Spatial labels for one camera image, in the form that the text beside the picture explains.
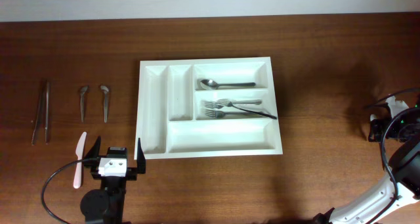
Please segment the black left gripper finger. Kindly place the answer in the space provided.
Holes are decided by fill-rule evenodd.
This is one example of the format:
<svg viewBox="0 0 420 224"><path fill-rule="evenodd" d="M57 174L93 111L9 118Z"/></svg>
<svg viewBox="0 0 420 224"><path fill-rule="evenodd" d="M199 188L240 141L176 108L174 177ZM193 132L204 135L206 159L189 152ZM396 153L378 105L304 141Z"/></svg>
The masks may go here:
<svg viewBox="0 0 420 224"><path fill-rule="evenodd" d="M95 168L99 165L100 162L100 144L101 136L98 136L92 148L86 153L83 157L85 159L83 165L85 168Z"/></svg>
<svg viewBox="0 0 420 224"><path fill-rule="evenodd" d="M137 140L136 164L137 164L137 173L145 174L146 173L146 159L144 156L144 152L142 150L140 137Z"/></svg>

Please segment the black-handled steel fork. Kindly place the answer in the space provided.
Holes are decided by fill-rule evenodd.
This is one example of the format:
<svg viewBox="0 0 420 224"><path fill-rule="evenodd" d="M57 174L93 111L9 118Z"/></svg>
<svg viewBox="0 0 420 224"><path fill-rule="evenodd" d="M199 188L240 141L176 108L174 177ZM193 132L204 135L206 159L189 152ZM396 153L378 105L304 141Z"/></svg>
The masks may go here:
<svg viewBox="0 0 420 224"><path fill-rule="evenodd" d="M235 106L235 105L233 104L233 102L232 102L232 101L230 101L230 100L228 100L228 99L220 99L220 100L218 100L218 101L216 102L216 105L218 105L218 106L233 107L233 108L235 108L235 109L242 110L242 111L244 111L244 112L249 112L249 113L253 113L253 114L258 114L258 115L260 115L260 116L264 116L264 117L272 118L272 119L274 119L274 120L277 120L277 119L278 119L276 116L273 116L273 115L270 115L270 114L266 114L266 113L264 113L264 112L256 112L256 111L252 111L252 110L248 110L248 109L243 109L243 108L237 107L237 106Z"/></svg>

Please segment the steel tablespoon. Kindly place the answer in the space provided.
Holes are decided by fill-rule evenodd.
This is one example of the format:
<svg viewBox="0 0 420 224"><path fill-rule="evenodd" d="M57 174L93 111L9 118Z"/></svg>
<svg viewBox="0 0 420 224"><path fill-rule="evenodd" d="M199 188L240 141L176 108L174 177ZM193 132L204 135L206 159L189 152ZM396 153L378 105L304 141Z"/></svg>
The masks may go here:
<svg viewBox="0 0 420 224"><path fill-rule="evenodd" d="M255 87L256 83L248 82L248 83L217 83L212 79L202 79L199 84L204 89L216 90L220 87Z"/></svg>

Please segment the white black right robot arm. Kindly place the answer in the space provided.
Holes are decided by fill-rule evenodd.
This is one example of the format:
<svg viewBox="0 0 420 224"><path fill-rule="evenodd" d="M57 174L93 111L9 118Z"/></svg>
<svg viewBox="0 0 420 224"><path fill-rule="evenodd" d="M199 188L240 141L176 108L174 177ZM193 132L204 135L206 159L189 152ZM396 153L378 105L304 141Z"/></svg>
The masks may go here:
<svg viewBox="0 0 420 224"><path fill-rule="evenodd" d="M419 106L410 108L394 96L385 100L390 121L379 137L384 177L372 188L346 206L317 214L312 222L324 224L376 223L388 214L419 201L419 133L404 140L404 144L387 158L385 142L393 131L407 128L409 120L419 113Z"/></svg>

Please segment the small steel spoon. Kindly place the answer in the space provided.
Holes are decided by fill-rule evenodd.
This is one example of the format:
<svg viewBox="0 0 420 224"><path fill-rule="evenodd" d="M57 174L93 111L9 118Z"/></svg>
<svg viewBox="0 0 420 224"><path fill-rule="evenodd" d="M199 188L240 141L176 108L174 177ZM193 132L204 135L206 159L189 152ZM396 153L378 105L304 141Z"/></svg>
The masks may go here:
<svg viewBox="0 0 420 224"><path fill-rule="evenodd" d="M83 86L79 90L79 96L80 96L80 114L81 114L81 122L83 123L85 121L85 94L88 92L89 86Z"/></svg>
<svg viewBox="0 0 420 224"><path fill-rule="evenodd" d="M106 85L100 85L100 90L104 93L104 122L108 122L108 113L109 113L109 93L110 89Z"/></svg>

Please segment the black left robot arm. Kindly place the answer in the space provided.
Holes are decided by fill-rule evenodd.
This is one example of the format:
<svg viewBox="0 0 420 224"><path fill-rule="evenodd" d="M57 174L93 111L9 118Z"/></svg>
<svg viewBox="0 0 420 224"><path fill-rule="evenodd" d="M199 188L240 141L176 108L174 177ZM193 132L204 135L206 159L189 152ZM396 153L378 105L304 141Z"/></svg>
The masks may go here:
<svg viewBox="0 0 420 224"><path fill-rule="evenodd" d="M136 166L128 166L128 150L125 147L110 147L101 156L101 138L83 157L83 165L90 169L92 178L100 181L100 188L86 193L80 203L86 223L121 223L127 181L137 180L138 174L146 173L146 159L141 140L136 142Z"/></svg>

